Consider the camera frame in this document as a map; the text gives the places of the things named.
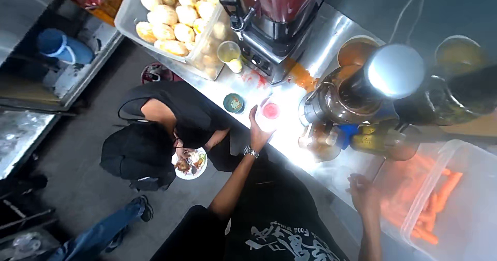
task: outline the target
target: black cap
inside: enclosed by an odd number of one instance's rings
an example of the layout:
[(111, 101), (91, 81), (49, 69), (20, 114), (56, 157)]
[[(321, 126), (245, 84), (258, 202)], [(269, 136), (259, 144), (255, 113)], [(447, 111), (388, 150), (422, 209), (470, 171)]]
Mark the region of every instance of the black cap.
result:
[(105, 140), (100, 166), (123, 179), (163, 177), (171, 171), (174, 173), (172, 153), (173, 142), (163, 125), (137, 122)]

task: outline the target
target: white plate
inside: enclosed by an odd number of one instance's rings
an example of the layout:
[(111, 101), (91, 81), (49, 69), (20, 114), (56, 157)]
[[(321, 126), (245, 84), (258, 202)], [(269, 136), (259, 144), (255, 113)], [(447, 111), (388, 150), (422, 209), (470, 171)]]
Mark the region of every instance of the white plate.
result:
[[(197, 170), (197, 172), (195, 174), (191, 173), (191, 169), (187, 173), (184, 173), (184, 172), (178, 170), (177, 168), (174, 168), (174, 171), (176, 172), (176, 175), (179, 178), (187, 179), (187, 180), (196, 179), (197, 177), (201, 176), (204, 173), (205, 169), (207, 168), (207, 153), (205, 153), (205, 150), (203, 148), (199, 148), (199, 149), (197, 149), (197, 151), (205, 155), (205, 161), (202, 163), (202, 166), (200, 166), (200, 168)], [(175, 153), (171, 157), (171, 163), (173, 165), (176, 165), (177, 162), (178, 162), (178, 156)]]

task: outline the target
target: bucket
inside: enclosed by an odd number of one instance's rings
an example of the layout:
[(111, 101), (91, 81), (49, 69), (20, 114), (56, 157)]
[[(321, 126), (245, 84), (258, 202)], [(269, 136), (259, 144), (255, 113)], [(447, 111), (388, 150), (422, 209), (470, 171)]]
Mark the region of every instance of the bucket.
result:
[(56, 57), (69, 64), (88, 64), (93, 60), (93, 51), (84, 43), (68, 37), (58, 29), (45, 29), (36, 39), (41, 54)]

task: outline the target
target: blender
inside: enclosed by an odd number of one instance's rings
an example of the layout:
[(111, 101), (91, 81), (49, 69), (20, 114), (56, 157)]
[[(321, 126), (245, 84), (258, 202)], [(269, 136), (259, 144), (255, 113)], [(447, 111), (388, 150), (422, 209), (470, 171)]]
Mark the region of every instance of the blender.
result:
[(285, 78), (305, 48), (316, 0), (219, 0), (245, 63), (269, 83)]

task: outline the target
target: blue jeans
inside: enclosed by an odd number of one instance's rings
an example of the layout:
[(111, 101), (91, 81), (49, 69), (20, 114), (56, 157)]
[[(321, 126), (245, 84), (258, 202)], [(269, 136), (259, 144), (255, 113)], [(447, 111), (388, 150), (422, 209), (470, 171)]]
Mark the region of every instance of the blue jeans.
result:
[(48, 258), (48, 261), (94, 260), (109, 245), (114, 236), (140, 217), (144, 210), (145, 205), (141, 200), (127, 204), (75, 239), (67, 241)]

